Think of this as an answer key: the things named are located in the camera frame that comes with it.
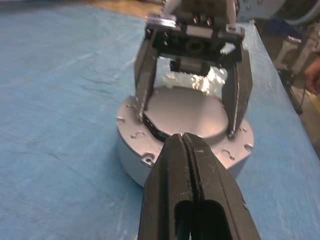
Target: round metal base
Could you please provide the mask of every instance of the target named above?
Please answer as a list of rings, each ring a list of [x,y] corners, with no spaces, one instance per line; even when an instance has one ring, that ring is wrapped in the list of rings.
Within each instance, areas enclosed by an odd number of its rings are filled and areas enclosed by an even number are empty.
[[[118,152],[125,171],[141,186],[164,143],[136,118],[135,97],[129,96],[117,114]],[[234,138],[226,135],[228,117],[221,100],[190,88],[156,88],[144,112],[161,133],[191,133],[202,137],[225,168],[236,177],[251,154],[254,135],[243,120]]]

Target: table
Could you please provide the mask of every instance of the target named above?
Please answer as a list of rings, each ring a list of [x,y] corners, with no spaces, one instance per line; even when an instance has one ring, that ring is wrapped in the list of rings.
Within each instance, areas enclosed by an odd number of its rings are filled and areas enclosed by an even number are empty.
[[[236,181],[263,240],[318,240],[320,162],[252,24],[252,155]],[[66,2],[0,5],[0,239],[137,239],[143,189],[116,112],[144,19]]]

